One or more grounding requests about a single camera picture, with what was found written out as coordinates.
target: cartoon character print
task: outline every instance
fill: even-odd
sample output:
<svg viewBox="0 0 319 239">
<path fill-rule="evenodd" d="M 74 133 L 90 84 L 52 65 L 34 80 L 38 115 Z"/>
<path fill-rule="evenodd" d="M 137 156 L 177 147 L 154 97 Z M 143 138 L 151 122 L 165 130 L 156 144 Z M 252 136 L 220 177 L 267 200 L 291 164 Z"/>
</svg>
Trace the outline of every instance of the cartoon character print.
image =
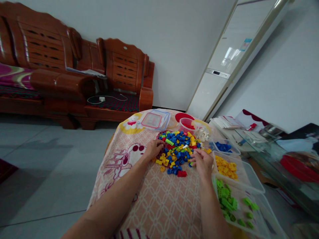
<svg viewBox="0 0 319 239">
<path fill-rule="evenodd" d="M 125 120 L 123 123 L 120 123 L 120 129 L 125 134 L 136 134 L 142 132 L 145 128 L 141 125 L 140 118 L 142 114 L 136 113 Z"/>
<path fill-rule="evenodd" d="M 101 192 L 101 196 L 105 193 L 114 183 L 123 177 L 127 171 L 142 157 L 146 147 L 135 143 L 132 144 L 127 150 L 115 150 L 113 157 L 109 160 L 109 164 L 105 166 L 104 176 L 109 173 L 114 173 L 113 179 L 106 184 Z"/>
</svg>

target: plastic container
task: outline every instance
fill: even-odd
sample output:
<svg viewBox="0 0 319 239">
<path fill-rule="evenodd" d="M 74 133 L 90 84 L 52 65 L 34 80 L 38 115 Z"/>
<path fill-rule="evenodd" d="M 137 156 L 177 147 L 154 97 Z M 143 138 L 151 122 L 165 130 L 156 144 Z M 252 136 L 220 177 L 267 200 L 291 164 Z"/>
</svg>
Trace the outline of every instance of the plastic container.
<svg viewBox="0 0 319 239">
<path fill-rule="evenodd" d="M 148 112 L 141 122 L 141 125 L 144 127 L 150 127 L 150 128 L 158 128 L 160 126 L 160 121 L 162 119 L 162 116 Z"/>
<path fill-rule="evenodd" d="M 193 119 L 181 118 L 179 120 L 180 127 L 178 131 L 183 131 L 184 133 L 190 132 L 192 135 L 194 135 L 197 132 L 198 127 L 195 125 L 193 125 L 195 129 L 190 129 L 186 127 L 186 125 L 192 125 L 193 121 L 194 121 Z"/>
<path fill-rule="evenodd" d="M 162 116 L 161 122 L 157 130 L 160 130 L 160 131 L 166 130 L 167 125 L 170 121 L 170 113 L 165 111 L 160 111 L 160 110 L 152 110 L 151 113 Z"/>
<path fill-rule="evenodd" d="M 239 225 L 237 221 L 232 222 L 227 220 L 227 223 L 242 229 L 250 238 L 286 238 L 285 232 L 280 227 L 278 220 L 275 214 L 273 213 L 269 205 L 269 202 L 267 201 L 264 194 L 251 187 L 247 187 L 243 184 L 240 184 L 234 180 L 224 178 L 220 174 L 213 174 L 212 180 L 217 196 L 218 193 L 216 179 L 221 179 L 223 183 L 227 183 L 232 191 L 232 197 L 236 198 L 238 201 L 237 210 L 231 212 L 236 217 L 236 220 L 242 219 L 245 223 L 247 221 L 250 221 L 254 225 L 254 228 L 250 229 L 248 227 L 243 227 Z M 259 207 L 259 210 L 252 211 L 243 202 L 244 198 L 249 198 L 252 203 L 256 203 Z M 254 215 L 253 219 L 248 219 L 246 217 L 247 212 L 251 212 Z"/>
<path fill-rule="evenodd" d="M 228 163 L 235 163 L 236 164 L 236 167 L 237 167 L 236 174 L 238 176 L 238 181 L 231 179 L 227 176 L 221 175 L 218 172 L 217 163 L 216 163 L 216 156 L 223 158 Z M 252 168 L 252 166 L 249 163 L 245 163 L 241 159 L 233 158 L 229 154 L 220 153 L 218 151 L 213 151 L 213 158 L 214 158 L 213 173 L 219 174 L 221 178 L 226 178 L 226 179 L 235 181 L 235 182 L 243 184 L 249 188 L 257 190 L 261 193 L 266 192 L 263 184 L 260 182 L 254 169 Z"/>
<path fill-rule="evenodd" d="M 213 139 L 209 139 L 209 148 L 212 150 L 212 151 L 218 151 L 218 152 L 221 152 L 221 153 L 225 153 L 225 154 L 238 154 L 240 155 L 240 151 L 236 148 L 236 146 L 234 146 L 228 139 L 222 139 L 222 138 L 213 138 Z M 219 142 L 219 143 L 222 143 L 222 144 L 228 144 L 228 145 L 231 145 L 231 149 L 230 151 L 232 151 L 232 153 L 227 153 L 227 152 L 223 152 L 223 151 L 220 151 L 217 146 L 216 146 L 216 143 Z"/>
</svg>

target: stack of papers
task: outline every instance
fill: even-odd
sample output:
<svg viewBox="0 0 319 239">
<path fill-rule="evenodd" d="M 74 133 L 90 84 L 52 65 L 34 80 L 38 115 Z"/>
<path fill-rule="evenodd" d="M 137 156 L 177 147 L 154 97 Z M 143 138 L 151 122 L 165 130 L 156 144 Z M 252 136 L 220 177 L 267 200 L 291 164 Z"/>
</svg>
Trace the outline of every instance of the stack of papers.
<svg viewBox="0 0 319 239">
<path fill-rule="evenodd" d="M 242 123 L 231 116 L 219 116 L 217 118 L 213 118 L 213 121 L 221 128 L 235 129 L 245 127 Z"/>
<path fill-rule="evenodd" d="M 65 68 L 67 71 L 71 71 L 71 72 L 75 72 L 75 73 L 80 73 L 80 74 L 84 74 L 84 75 L 89 75 L 89 76 L 96 76 L 100 79 L 103 79 L 103 80 L 106 80 L 107 79 L 107 76 L 106 75 L 103 75 L 97 71 L 94 71 L 94 70 L 86 70 L 86 71 L 79 71 L 79 70 L 76 70 L 76 69 L 73 69 L 73 68 L 70 68 L 70 67 L 66 67 Z"/>
</svg>

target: cartoon dog print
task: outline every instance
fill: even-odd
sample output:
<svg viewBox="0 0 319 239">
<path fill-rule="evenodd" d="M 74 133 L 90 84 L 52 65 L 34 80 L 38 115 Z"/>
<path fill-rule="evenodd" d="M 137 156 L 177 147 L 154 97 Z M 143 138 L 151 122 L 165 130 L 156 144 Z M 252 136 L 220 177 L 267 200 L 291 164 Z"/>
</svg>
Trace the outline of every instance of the cartoon dog print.
<svg viewBox="0 0 319 239">
<path fill-rule="evenodd" d="M 113 157 L 109 160 L 109 164 L 105 166 L 105 173 L 114 173 L 114 177 L 111 182 L 107 183 L 105 188 L 101 192 L 101 196 L 105 193 L 110 187 L 123 177 L 144 154 L 146 147 L 140 145 L 139 143 L 132 144 L 127 150 L 115 150 Z"/>
</svg>

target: table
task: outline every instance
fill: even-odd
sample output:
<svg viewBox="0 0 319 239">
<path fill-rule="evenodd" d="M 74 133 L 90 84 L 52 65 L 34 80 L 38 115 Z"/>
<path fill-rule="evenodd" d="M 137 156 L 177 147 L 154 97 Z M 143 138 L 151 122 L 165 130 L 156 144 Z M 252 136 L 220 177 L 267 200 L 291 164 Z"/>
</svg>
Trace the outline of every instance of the table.
<svg viewBox="0 0 319 239">
<path fill-rule="evenodd" d="M 275 142 L 254 144 L 242 130 L 236 132 L 254 151 L 249 155 L 269 174 L 289 196 L 319 222 L 319 184 L 299 180 L 290 174 L 280 160 L 286 151 Z"/>
<path fill-rule="evenodd" d="M 166 111 L 171 114 L 167 130 L 178 130 L 175 115 L 179 111 Z M 89 207 L 139 160 L 141 153 L 145 152 L 146 144 L 156 138 L 159 132 L 143 128 L 139 121 L 146 112 L 134 114 L 117 127 L 98 170 Z M 195 123 L 207 128 L 215 137 L 221 137 L 218 130 L 207 123 L 197 119 Z M 149 164 L 121 230 L 138 228 L 149 238 L 163 235 L 170 238 L 202 237 L 199 177 L 196 169 L 184 164 L 183 170 L 187 172 L 187 177 L 178 178 L 168 175 L 166 171 L 161 172 L 159 168 L 155 163 Z"/>
</svg>

